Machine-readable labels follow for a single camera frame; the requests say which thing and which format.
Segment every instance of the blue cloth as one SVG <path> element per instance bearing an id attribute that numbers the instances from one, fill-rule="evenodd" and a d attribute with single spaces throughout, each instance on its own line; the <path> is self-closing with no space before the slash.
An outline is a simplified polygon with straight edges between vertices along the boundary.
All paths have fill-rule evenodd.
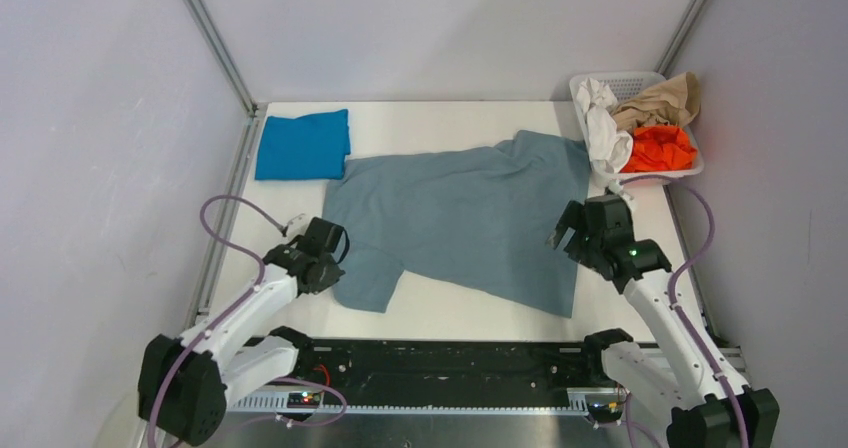
<path id="1" fill-rule="evenodd" d="M 256 179 L 340 179 L 350 154 L 347 118 L 347 110 L 300 118 L 269 116 L 259 141 Z"/>
<path id="2" fill-rule="evenodd" d="M 385 312 L 408 270 L 571 316 L 577 265 L 545 241 L 588 186 L 582 142 L 529 131 L 494 147 L 351 160 L 324 201 L 351 240 L 334 296 Z"/>

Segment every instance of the wall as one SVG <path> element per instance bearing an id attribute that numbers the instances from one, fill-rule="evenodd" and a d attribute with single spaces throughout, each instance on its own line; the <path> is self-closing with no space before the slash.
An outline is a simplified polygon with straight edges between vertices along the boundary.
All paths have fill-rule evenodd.
<path id="1" fill-rule="evenodd" d="M 205 0 L 260 101 L 566 99 L 652 69 L 689 0 Z"/>
<path id="2" fill-rule="evenodd" d="M 0 0 L 0 444 L 90 447 L 135 390 L 245 121 L 182 0 Z"/>
<path id="3" fill-rule="evenodd" d="M 698 279 L 781 403 L 778 447 L 844 445 L 845 13 L 848 0 L 714 0 L 677 65 L 702 81 L 692 184 L 718 223 Z M 702 210 L 674 198 L 699 244 Z"/>

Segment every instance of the orange cloth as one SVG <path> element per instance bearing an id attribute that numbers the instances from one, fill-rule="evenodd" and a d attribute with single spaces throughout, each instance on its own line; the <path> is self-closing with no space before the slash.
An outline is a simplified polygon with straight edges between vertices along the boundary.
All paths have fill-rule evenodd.
<path id="1" fill-rule="evenodd" d="M 688 170 L 697 154 L 679 126 L 642 126 L 633 129 L 633 154 L 621 173 Z"/>

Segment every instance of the tabletop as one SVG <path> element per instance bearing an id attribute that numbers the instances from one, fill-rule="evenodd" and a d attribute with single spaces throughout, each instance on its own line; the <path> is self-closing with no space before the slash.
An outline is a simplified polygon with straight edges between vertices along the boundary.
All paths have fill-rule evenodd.
<path id="1" fill-rule="evenodd" d="M 297 117 L 342 108 L 350 110 L 351 158 L 492 146 L 522 129 L 581 139 L 571 102 L 271 103 L 266 116 Z M 321 215 L 326 180 L 256 181 L 254 169 L 252 156 L 243 197 L 282 223 L 301 213 Z M 638 186 L 628 191 L 638 203 L 633 213 L 636 239 L 655 240 L 673 267 L 682 264 L 683 250 L 663 188 Z M 602 192 L 590 183 L 587 196 Z M 279 232 L 247 207 L 239 208 L 230 240 L 260 254 L 280 242 Z M 253 260 L 227 250 L 211 312 L 224 308 L 255 275 Z M 687 310 L 699 313 L 688 276 L 680 278 L 678 290 Z M 384 314 L 345 308 L 327 290 L 299 297 L 256 335 L 281 325 L 313 338 L 469 341 L 581 341 L 597 331 L 623 328 L 636 341 L 654 341 L 648 327 L 612 283 L 584 267 L 577 274 L 571 318 L 406 272 Z"/>

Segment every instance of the laundry basket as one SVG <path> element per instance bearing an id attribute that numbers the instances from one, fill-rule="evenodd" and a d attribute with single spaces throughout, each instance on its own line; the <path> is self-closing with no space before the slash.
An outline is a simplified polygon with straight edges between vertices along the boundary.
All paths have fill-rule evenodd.
<path id="1" fill-rule="evenodd" d="M 598 81 L 606 83 L 609 85 L 612 92 L 615 94 L 615 97 L 618 98 L 619 103 L 623 103 L 630 98 L 638 95 L 645 88 L 656 85 L 662 81 L 665 81 L 665 77 L 659 73 L 654 73 L 652 71 L 612 71 L 607 73 L 587 73 L 585 75 L 577 75 L 573 77 L 569 82 L 568 86 L 571 89 L 571 98 L 575 99 L 577 95 L 577 88 L 580 86 L 580 83 L 583 82 L 586 78 L 594 78 Z M 580 106 L 577 105 L 577 101 L 574 101 L 574 108 L 577 110 L 577 121 L 580 123 L 580 131 L 583 132 L 583 139 L 588 140 L 589 134 L 588 129 L 586 128 L 586 117 L 583 115 L 583 112 L 580 110 Z M 689 142 L 695 149 L 698 149 L 698 143 L 695 141 L 695 137 L 692 136 L 692 131 L 688 126 L 683 127 L 683 131 L 689 136 Z M 592 183 L 597 186 L 604 187 L 611 180 L 618 180 L 620 182 L 624 182 L 630 178 L 634 178 L 636 176 L 642 175 L 664 175 L 669 178 L 683 178 L 685 176 L 697 175 L 698 173 L 704 171 L 704 158 L 701 156 L 701 150 L 698 150 L 698 154 L 695 157 L 695 161 L 692 163 L 692 168 L 688 170 L 677 170 L 677 171 L 655 171 L 648 173 L 612 173 L 608 172 L 604 169 L 603 164 L 599 161 L 592 162 Z M 665 180 L 642 180 L 634 182 L 639 185 L 658 185 L 658 184 L 666 184 L 668 181 Z"/>

